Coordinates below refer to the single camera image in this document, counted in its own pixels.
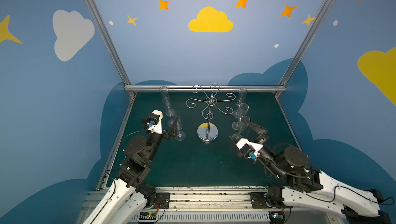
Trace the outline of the clear flute glass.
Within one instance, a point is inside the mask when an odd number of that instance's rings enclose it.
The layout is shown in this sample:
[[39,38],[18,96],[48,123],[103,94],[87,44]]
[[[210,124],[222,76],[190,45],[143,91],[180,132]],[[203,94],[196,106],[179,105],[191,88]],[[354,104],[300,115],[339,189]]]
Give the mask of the clear flute glass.
[[174,110],[172,108],[168,88],[166,86],[161,86],[159,90],[163,98],[163,104],[165,106],[166,116],[171,117],[174,114]]
[[176,139],[177,141],[183,141],[185,138],[186,138],[186,134],[185,134],[185,132],[182,130],[182,123],[181,123],[181,119],[180,119],[180,131],[179,131],[179,132],[176,132],[175,139]]
[[237,102],[236,102],[236,109],[233,111],[233,113],[232,113],[232,116],[234,117],[234,118],[237,118],[238,117],[238,109],[239,109],[239,106],[240,106],[240,104],[241,103],[244,103],[244,100],[245,100],[245,97],[246,97],[246,95],[247,95],[247,92],[248,92],[248,90],[246,89],[246,88],[240,88],[240,90],[239,90],[239,94],[238,94],[238,97],[236,98],[237,99]]
[[170,101],[169,98],[163,98],[163,104],[164,104],[165,109],[166,109],[166,116],[168,116],[168,117],[170,118],[170,120],[168,121],[168,127],[171,128],[171,119],[172,119],[174,116],[178,115],[178,112],[175,111],[175,110],[172,108],[171,101]]

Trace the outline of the clear wine glass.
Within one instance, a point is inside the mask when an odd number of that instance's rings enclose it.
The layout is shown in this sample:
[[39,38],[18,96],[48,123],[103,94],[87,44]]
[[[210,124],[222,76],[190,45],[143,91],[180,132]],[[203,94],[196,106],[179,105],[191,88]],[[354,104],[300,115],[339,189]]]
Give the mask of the clear wine glass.
[[249,110],[249,105],[247,103],[241,102],[238,106],[238,109],[232,113],[232,116],[237,119],[237,121],[232,123],[232,128],[234,130],[239,130],[242,126],[241,118],[245,116]]
[[242,132],[249,126],[250,118],[247,116],[241,116],[237,122],[232,124],[233,128],[236,128],[236,133],[232,135],[232,139],[238,142],[242,139]]

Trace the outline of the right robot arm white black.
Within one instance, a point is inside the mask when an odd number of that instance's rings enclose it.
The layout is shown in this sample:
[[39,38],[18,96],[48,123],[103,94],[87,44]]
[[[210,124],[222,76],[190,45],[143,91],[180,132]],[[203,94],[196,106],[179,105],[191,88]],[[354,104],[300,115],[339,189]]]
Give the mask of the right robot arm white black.
[[230,138],[235,144],[237,156],[259,161],[275,178],[285,179],[287,184],[268,187],[264,203],[269,208],[303,207],[331,213],[351,224],[389,224],[391,218],[381,210],[386,199],[376,189],[360,190],[334,179],[324,171],[313,167],[309,157],[294,146],[287,146],[276,154],[267,145],[267,129],[254,124],[246,116],[240,119],[240,127],[250,127],[258,137],[251,142],[240,134]]

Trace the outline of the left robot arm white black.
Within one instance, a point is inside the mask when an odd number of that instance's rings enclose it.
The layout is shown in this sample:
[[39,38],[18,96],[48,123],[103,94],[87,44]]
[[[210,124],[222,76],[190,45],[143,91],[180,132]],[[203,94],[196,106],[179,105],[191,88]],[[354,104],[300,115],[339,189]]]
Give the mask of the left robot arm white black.
[[86,224],[127,224],[144,208],[151,207],[156,189],[145,183],[152,163],[163,139],[176,137],[179,117],[171,130],[162,128],[163,113],[154,110],[142,119],[144,131],[149,135],[136,136],[129,141],[126,155],[110,189],[100,203],[86,218]]

